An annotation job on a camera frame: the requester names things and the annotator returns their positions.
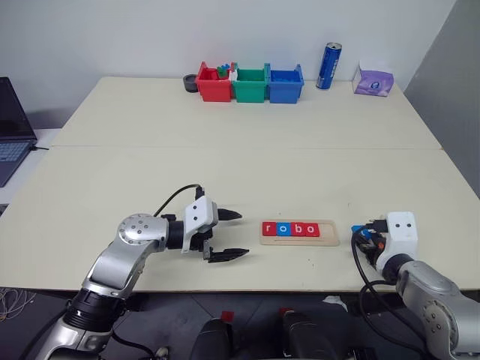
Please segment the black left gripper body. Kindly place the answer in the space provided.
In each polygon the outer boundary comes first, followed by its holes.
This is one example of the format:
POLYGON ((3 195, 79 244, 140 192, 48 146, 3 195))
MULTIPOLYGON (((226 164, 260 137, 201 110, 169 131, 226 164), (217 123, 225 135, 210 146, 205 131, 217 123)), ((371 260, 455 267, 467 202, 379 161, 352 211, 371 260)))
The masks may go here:
POLYGON ((208 259, 210 239, 213 229, 218 225, 218 207, 215 202, 195 202, 192 205, 194 222, 193 235, 190 237, 190 249, 195 248, 202 252, 203 259, 208 259))

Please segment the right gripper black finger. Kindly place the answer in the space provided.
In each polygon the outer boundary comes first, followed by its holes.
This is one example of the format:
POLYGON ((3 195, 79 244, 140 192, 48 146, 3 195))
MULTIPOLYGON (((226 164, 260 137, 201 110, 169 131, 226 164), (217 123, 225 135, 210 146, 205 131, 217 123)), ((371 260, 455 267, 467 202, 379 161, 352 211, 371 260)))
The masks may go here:
POLYGON ((373 259, 375 254, 375 244, 366 238, 358 237, 355 240, 357 248, 365 255, 367 259, 373 259))

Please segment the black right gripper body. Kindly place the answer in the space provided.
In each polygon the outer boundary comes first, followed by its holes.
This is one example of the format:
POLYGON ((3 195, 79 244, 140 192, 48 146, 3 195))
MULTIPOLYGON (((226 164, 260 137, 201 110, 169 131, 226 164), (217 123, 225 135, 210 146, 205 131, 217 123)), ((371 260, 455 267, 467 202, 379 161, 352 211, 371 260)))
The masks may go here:
POLYGON ((369 263, 376 263, 380 254, 385 250, 386 237, 381 232, 370 232, 369 263))

